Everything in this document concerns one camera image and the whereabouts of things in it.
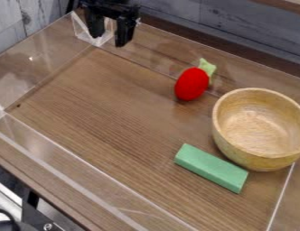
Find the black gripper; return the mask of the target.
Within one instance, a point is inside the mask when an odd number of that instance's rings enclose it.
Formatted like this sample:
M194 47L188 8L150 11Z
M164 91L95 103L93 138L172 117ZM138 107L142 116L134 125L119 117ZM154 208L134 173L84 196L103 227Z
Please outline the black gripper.
M132 38L140 18L140 0L80 0L88 32L93 38L105 32L104 17L116 20L115 46L123 47Z

